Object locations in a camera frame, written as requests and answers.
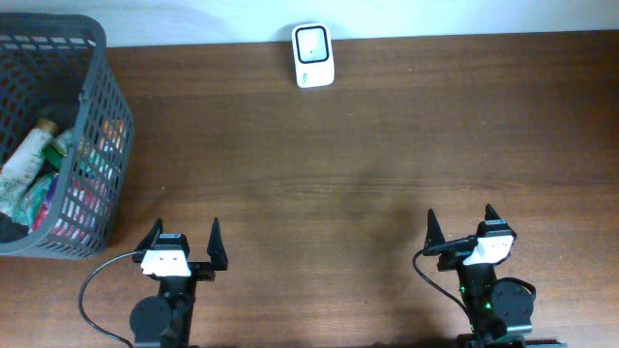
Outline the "mint toilet tissue pack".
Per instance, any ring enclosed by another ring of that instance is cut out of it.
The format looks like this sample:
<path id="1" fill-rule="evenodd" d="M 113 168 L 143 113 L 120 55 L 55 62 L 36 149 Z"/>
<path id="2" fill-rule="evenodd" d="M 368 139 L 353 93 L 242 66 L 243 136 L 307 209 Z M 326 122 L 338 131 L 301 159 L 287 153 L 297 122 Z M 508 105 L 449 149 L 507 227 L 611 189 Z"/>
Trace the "mint toilet tissue pack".
<path id="1" fill-rule="evenodd" d="M 41 178 L 40 177 L 31 188 L 29 188 L 18 200 L 15 204 L 14 215 L 12 217 L 12 222 L 25 225 L 32 231 L 32 225 L 39 208 L 40 199 L 38 198 L 38 193 L 42 187 Z"/>

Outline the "white bamboo print tube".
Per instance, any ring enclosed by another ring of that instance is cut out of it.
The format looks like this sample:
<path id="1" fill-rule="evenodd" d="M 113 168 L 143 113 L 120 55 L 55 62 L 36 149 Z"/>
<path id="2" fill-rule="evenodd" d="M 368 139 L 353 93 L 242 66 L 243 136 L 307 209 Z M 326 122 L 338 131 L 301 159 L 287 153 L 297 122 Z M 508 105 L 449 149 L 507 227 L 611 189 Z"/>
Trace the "white bamboo print tube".
<path id="1" fill-rule="evenodd" d="M 40 118 L 1 170 L 1 213 L 12 218 L 17 202 L 44 165 L 43 148 L 55 138 L 59 126 Z"/>

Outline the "red purple snack bag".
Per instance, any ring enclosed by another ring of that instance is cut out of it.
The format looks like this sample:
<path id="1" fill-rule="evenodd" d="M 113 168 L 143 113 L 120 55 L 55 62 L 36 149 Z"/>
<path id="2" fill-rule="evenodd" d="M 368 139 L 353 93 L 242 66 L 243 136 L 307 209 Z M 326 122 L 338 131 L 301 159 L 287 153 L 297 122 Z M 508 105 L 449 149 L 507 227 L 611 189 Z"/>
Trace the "red purple snack bag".
<path id="1" fill-rule="evenodd" d="M 52 206 L 53 195 L 56 191 L 58 181 L 57 173 L 49 173 L 41 178 L 42 187 L 38 193 L 40 199 L 39 208 L 35 215 L 32 231 L 37 231 L 43 225 Z"/>

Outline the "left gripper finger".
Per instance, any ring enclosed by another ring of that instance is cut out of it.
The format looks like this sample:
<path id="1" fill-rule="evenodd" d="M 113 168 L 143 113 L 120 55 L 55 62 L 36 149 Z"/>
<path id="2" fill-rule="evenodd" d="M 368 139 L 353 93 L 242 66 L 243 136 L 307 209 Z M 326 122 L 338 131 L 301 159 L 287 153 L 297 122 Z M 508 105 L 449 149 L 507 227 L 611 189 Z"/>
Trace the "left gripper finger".
<path id="1" fill-rule="evenodd" d="M 228 257 L 221 237 L 220 220 L 217 217 L 214 218 L 212 224 L 207 254 L 211 258 L 211 265 L 214 271 L 226 271 L 228 269 Z"/>
<path id="2" fill-rule="evenodd" d="M 141 240 L 141 242 L 134 249 L 135 251 L 146 251 L 148 249 L 152 249 L 156 244 L 160 234 L 162 233 L 162 219 L 157 218 L 153 227 L 146 234 L 146 236 Z"/>

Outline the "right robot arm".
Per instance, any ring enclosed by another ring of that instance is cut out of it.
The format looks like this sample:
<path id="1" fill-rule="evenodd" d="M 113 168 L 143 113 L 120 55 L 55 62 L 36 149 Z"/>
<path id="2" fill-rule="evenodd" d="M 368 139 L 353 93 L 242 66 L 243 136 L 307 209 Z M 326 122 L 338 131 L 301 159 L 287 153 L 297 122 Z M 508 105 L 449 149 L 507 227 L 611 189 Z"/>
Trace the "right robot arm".
<path id="1" fill-rule="evenodd" d="M 465 313 L 470 334 L 457 337 L 458 347 L 562 347 L 553 339 L 528 340 L 533 331 L 532 314 L 537 290 L 531 283 L 499 278 L 495 267 L 511 256 L 517 233 L 489 204 L 477 231 L 465 238 L 448 241 L 436 214 L 427 212 L 427 234 L 423 248 L 412 259 L 417 274 Z M 459 298 L 429 279 L 418 267 L 420 256 L 436 256 L 437 270 L 455 271 Z"/>

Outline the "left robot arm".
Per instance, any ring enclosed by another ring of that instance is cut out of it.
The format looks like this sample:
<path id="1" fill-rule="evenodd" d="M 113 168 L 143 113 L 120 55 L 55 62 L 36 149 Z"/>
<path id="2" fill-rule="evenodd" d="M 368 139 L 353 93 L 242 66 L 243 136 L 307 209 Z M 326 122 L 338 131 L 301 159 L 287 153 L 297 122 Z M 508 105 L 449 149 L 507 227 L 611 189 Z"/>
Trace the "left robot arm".
<path id="1" fill-rule="evenodd" d="M 213 281 L 216 272 L 228 268 L 220 221 L 212 224 L 208 261 L 191 261 L 190 246 L 183 234 L 163 232 L 162 220 L 142 239 L 132 257 L 144 275 L 159 284 L 158 294 L 139 301 L 130 315 L 136 347 L 188 347 L 196 286 Z"/>

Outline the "green lid jar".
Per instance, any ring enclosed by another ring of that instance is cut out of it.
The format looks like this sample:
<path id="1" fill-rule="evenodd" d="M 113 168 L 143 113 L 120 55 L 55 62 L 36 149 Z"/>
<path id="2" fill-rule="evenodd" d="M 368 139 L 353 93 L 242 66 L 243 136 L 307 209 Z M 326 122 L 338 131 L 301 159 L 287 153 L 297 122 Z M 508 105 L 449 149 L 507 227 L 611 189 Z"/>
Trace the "green lid jar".
<path id="1" fill-rule="evenodd" d="M 43 149 L 42 154 L 46 161 L 59 172 L 64 158 L 68 154 L 69 144 L 73 138 L 74 129 L 66 129 L 52 139 Z"/>

